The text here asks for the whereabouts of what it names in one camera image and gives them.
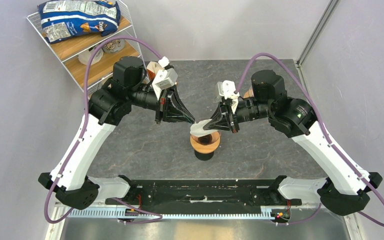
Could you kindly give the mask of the wooden ring stand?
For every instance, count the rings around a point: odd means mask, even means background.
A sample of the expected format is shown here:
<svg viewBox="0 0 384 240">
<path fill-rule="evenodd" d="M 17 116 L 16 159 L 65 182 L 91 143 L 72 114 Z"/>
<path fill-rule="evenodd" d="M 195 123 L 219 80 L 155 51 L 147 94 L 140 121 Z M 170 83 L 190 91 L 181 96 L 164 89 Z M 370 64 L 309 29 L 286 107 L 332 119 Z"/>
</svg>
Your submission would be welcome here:
<svg viewBox="0 0 384 240">
<path fill-rule="evenodd" d="M 254 92 L 252 89 L 249 89 L 247 92 L 244 93 L 243 98 L 252 98 L 254 96 Z"/>
<path fill-rule="evenodd" d="M 190 143 L 196 152 L 201 154 L 210 154 L 219 147 L 221 143 L 221 134 L 219 131 L 202 137 L 197 137 L 191 134 Z"/>
</svg>

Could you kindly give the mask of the red black dripper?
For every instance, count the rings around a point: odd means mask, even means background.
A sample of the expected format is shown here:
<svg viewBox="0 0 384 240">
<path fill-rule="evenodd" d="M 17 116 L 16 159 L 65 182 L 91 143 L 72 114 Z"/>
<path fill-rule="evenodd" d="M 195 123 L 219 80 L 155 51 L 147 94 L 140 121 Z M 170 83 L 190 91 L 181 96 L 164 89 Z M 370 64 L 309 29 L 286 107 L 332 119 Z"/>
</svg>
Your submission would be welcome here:
<svg viewBox="0 0 384 240">
<path fill-rule="evenodd" d="M 198 152 L 198 151 L 195 150 L 194 151 L 194 155 L 200 161 L 208 161 L 208 160 L 210 160 L 214 156 L 214 152 L 201 153 L 201 152 Z"/>
</svg>

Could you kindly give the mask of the orange white filter box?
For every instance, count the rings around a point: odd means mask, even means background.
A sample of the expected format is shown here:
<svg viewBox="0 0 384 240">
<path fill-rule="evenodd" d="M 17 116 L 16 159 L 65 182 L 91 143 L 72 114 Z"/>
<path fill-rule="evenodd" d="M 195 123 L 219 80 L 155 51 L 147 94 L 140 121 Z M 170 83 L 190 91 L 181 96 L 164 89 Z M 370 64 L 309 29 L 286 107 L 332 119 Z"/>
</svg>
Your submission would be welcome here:
<svg viewBox="0 0 384 240">
<path fill-rule="evenodd" d="M 163 70 L 164 68 L 161 67 L 161 65 L 156 61 L 150 61 L 147 66 L 146 70 L 148 73 L 148 78 L 152 82 L 154 78 L 156 77 L 159 70 Z"/>
</svg>

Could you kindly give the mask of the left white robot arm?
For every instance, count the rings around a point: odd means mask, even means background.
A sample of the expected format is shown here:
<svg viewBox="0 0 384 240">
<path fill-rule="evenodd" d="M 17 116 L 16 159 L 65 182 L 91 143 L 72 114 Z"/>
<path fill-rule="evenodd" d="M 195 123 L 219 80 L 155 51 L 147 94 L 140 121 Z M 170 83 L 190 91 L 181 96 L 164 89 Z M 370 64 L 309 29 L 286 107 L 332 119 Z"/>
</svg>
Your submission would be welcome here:
<svg viewBox="0 0 384 240">
<path fill-rule="evenodd" d="M 156 62 L 150 83 L 145 83 L 147 74 L 140 58 L 122 57 L 114 64 L 112 76 L 89 98 L 82 124 L 64 157 L 51 172 L 38 178 L 62 204 L 83 210 L 96 200 L 119 198 L 127 205 L 136 200 L 136 189 L 120 176 L 87 176 L 105 140 L 134 106 L 153 111 L 157 123 L 195 122 L 179 97 L 178 74 L 168 58 Z"/>
</svg>

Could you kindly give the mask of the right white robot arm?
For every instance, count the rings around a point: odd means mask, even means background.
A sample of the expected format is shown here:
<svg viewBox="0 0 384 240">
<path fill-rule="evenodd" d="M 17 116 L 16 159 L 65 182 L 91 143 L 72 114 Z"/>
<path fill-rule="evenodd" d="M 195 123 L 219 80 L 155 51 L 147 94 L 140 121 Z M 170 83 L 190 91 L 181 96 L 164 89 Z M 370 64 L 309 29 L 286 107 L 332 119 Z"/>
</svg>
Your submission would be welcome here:
<svg viewBox="0 0 384 240">
<path fill-rule="evenodd" d="M 251 76 L 252 95 L 241 98 L 235 84 L 225 80 L 215 87 L 218 108 L 203 126 L 205 131 L 239 131 L 240 123 L 267 119 L 269 124 L 301 146 L 326 173 L 325 178 L 295 179 L 279 176 L 268 191 L 269 200 L 321 203 L 331 212 L 346 216 L 365 209 L 369 192 L 382 182 L 377 172 L 344 161 L 333 138 L 326 138 L 313 107 L 301 98 L 289 97 L 284 79 L 273 70 Z"/>
</svg>

